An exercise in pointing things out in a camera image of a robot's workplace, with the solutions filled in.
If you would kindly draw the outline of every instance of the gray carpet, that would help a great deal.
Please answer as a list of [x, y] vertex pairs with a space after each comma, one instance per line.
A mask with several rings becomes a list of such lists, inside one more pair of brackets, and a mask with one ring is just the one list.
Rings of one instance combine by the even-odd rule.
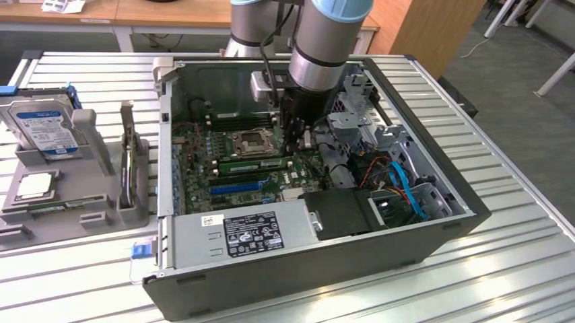
[[482, 129], [575, 223], [575, 74], [544, 98], [532, 93], [571, 53], [524, 27], [502, 27], [471, 57], [459, 58], [484, 40], [490, 23], [482, 15], [444, 77], [476, 106]]
[[[484, 40], [488, 23], [482, 15], [444, 77], [480, 111], [475, 120], [483, 130], [575, 223], [575, 74], [563, 78], [547, 97], [538, 98], [532, 93], [571, 53], [560, 52], [524, 28], [502, 27], [474, 55], [460, 59]], [[179, 36], [171, 35], [159, 41], [171, 47], [178, 39]], [[215, 52], [226, 43], [226, 36], [184, 36], [175, 51]], [[166, 51], [151, 48], [143, 35], [134, 36], [134, 44], [136, 51]], [[6, 32], [0, 34], [0, 46], [0, 83], [8, 82], [26, 49], [119, 50], [111, 34]]]

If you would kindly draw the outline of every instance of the cpu socket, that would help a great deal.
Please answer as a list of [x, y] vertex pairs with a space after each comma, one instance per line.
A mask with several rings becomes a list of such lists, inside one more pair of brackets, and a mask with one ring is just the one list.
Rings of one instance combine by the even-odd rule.
[[242, 131], [232, 134], [235, 153], [239, 157], [270, 156], [276, 153], [271, 136], [274, 133], [266, 129]]

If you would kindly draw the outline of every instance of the black cable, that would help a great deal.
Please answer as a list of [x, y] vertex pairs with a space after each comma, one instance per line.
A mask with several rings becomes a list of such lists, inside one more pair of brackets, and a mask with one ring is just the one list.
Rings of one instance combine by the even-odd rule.
[[294, 26], [294, 31], [291, 33], [291, 46], [290, 46], [291, 49], [294, 49], [296, 47], [296, 32], [299, 29], [299, 22], [302, 19], [302, 9], [303, 8], [300, 7], [298, 10], [296, 25]]
[[180, 46], [182, 38], [183, 38], [183, 34], [180, 35], [180, 39], [178, 39], [176, 45], [174, 45], [167, 49], [168, 52], [172, 52], [172, 49], [176, 49], [176, 47]]
[[154, 38], [151, 38], [147, 34], [142, 34], [142, 35], [144, 35], [144, 37], [146, 37], [147, 39], [150, 39], [150, 41], [151, 41], [151, 42], [154, 42], [159, 47], [164, 48], [168, 52], [172, 52], [172, 50], [174, 50], [174, 49], [176, 49], [176, 47], [180, 45], [182, 38], [183, 38], [183, 35], [180, 35], [180, 39], [178, 39], [176, 45], [174, 45], [172, 47], [166, 47], [166, 45], [164, 45], [164, 44], [162, 44], [160, 42], [158, 42], [158, 41], [156, 41]]
[[260, 54], [262, 54], [263, 64], [266, 66], [266, 70], [268, 72], [270, 85], [271, 85], [271, 97], [274, 99], [274, 107], [275, 108], [279, 107], [279, 95], [278, 95], [278, 87], [276, 87], [276, 78], [274, 76], [274, 71], [271, 70], [270, 60], [268, 60], [268, 57], [266, 55], [264, 48], [266, 48], [266, 44], [270, 42], [270, 40], [274, 39], [274, 35], [278, 33], [278, 31], [286, 25], [286, 22], [287, 22], [287, 20], [288, 20], [288, 18], [291, 16], [291, 13], [294, 12], [294, 7], [295, 7], [295, 5], [290, 6], [290, 10], [287, 11], [287, 15], [284, 16], [284, 19], [279, 23], [275, 31], [270, 34], [268, 37], [266, 37], [266, 39], [262, 41], [262, 44], [260, 44]]

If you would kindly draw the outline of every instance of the desk leg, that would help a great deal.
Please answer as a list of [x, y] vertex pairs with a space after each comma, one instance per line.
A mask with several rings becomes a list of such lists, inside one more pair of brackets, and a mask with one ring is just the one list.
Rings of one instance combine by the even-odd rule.
[[120, 52], [134, 52], [132, 45], [132, 27], [131, 26], [114, 26], [118, 44], [120, 45]]
[[530, 22], [527, 22], [527, 25], [524, 25], [526, 28], [531, 28], [532, 24], [535, 23], [535, 20], [538, 19], [540, 13], [546, 9], [546, 7], [547, 7], [547, 5], [548, 5], [550, 2], [551, 2], [551, 0], [543, 0], [543, 3], [540, 4], [540, 7], [539, 7], [538, 11], [532, 14]]
[[547, 82], [540, 87], [539, 91], [536, 91], [536, 94], [539, 96], [544, 96], [550, 89], [554, 87], [555, 84], [558, 84], [558, 81], [563, 76], [566, 76], [567, 72], [571, 70], [571, 68], [575, 66], [575, 54], [571, 55], [568, 60], [563, 63], [558, 71], [555, 72], [554, 76], [547, 80]]
[[374, 38], [375, 32], [372, 30], [362, 30], [358, 35], [356, 48], [354, 49], [354, 54], [366, 55], [370, 49], [371, 40]]
[[488, 27], [487, 32], [483, 35], [486, 38], [492, 37], [492, 35], [495, 34], [495, 30], [499, 27], [499, 23], [502, 22], [507, 11], [510, 11], [511, 6], [514, 5], [514, 2], [515, 0], [507, 0], [507, 2], [504, 3], [502, 10], [499, 10], [499, 13], [496, 14], [495, 20], [491, 23], [491, 26]]
[[511, 27], [511, 26], [516, 26], [515, 24], [515, 19], [518, 19], [519, 14], [523, 12], [523, 8], [527, 4], [527, 0], [522, 0], [519, 2], [519, 4], [515, 7], [514, 12], [510, 14], [510, 17], [507, 18], [507, 21], [504, 22], [504, 26], [506, 27]]

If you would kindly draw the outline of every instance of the hard drive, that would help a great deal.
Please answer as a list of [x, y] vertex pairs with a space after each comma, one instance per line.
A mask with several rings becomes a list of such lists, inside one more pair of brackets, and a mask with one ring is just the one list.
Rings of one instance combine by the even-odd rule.
[[72, 86], [60, 89], [18, 89], [0, 96], [0, 116], [22, 150], [40, 150], [47, 160], [80, 157], [84, 135], [72, 127], [72, 112], [82, 105]]

